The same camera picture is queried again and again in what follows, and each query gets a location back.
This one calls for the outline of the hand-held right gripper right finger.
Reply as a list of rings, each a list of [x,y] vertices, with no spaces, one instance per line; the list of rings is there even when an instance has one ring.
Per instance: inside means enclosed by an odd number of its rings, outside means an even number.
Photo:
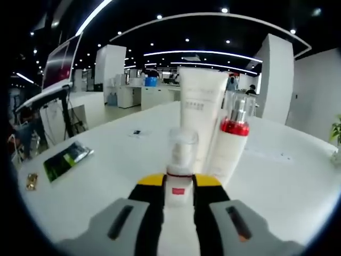
[[[301,255],[303,246],[282,241],[267,221],[240,200],[231,200],[212,176],[194,174],[194,224],[201,255]]]

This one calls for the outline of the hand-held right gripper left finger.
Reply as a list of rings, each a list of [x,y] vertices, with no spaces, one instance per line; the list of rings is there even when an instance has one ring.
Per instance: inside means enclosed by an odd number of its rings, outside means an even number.
[[[59,250],[64,255],[157,255],[165,181],[162,173],[144,177],[127,198],[91,217],[84,233],[59,242]]]

